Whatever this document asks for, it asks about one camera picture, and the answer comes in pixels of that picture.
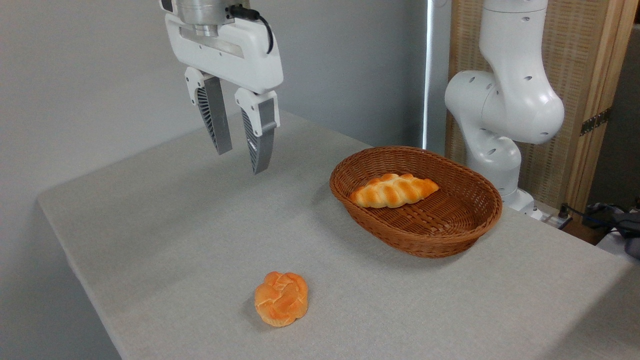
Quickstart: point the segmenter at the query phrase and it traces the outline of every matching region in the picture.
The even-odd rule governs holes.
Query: braided bread
[[[289,325],[307,313],[307,292],[302,276],[270,272],[255,289],[255,310],[269,325]]]
[[[398,208],[425,199],[438,189],[430,179],[418,179],[411,174],[384,174],[357,188],[349,199],[363,208]]]

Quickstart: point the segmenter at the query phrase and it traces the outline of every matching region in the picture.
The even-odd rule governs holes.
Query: metal hinge
[[[580,136],[593,131],[598,126],[606,123],[611,118],[611,108],[606,109],[605,111],[595,115],[589,120],[582,123],[582,129],[580,129]]]

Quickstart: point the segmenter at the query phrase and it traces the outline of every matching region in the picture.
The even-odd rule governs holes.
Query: oval basket
[[[361,208],[349,195],[386,173],[413,174],[440,189],[399,208]],[[388,245],[422,258],[469,249],[502,214],[502,199],[482,175],[432,152],[407,146],[374,147],[340,162],[331,174],[333,195],[353,220]]]

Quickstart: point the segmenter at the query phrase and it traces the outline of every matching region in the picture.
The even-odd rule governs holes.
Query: white wall
[[[280,43],[282,107],[374,145],[419,145],[416,3],[253,0]],[[0,359],[118,358],[35,199],[201,128],[184,66],[156,0],[0,5]]]

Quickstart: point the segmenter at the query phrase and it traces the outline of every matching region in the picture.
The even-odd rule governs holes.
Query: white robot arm
[[[275,89],[283,81],[278,43],[248,0],[159,0],[176,58],[188,65],[185,80],[219,154],[231,150],[220,79],[240,86],[254,174],[271,159],[280,126]]]
[[[505,205],[533,215],[533,198],[518,189],[522,158],[513,140],[549,141],[564,106],[548,82],[541,45],[547,0],[485,0],[480,50],[493,69],[456,74],[445,103],[467,147],[467,165],[500,191]]]

